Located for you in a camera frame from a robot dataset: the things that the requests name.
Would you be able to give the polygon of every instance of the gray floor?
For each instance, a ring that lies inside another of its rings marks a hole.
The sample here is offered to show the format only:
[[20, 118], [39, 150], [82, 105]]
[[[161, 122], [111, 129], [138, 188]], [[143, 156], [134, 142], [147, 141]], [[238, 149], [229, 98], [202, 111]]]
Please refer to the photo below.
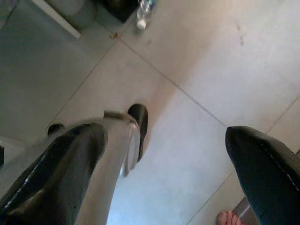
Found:
[[227, 126], [300, 148], [299, 9], [297, 0], [161, 0], [137, 32], [134, 16], [121, 24], [101, 8], [77, 41], [22, 1], [0, 31], [0, 134], [31, 143], [52, 122], [143, 103], [147, 151], [119, 179], [108, 224], [214, 224], [244, 197]]

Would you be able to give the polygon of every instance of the black shoe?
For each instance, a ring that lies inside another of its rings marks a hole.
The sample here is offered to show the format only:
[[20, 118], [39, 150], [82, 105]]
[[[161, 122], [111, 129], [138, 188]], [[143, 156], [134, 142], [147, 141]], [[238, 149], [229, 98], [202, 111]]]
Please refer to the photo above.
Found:
[[148, 129], [148, 111], [145, 106], [134, 104], [128, 109], [128, 114], [136, 120], [141, 131], [139, 157], [137, 159], [137, 161], [139, 162], [143, 156], [143, 144]]

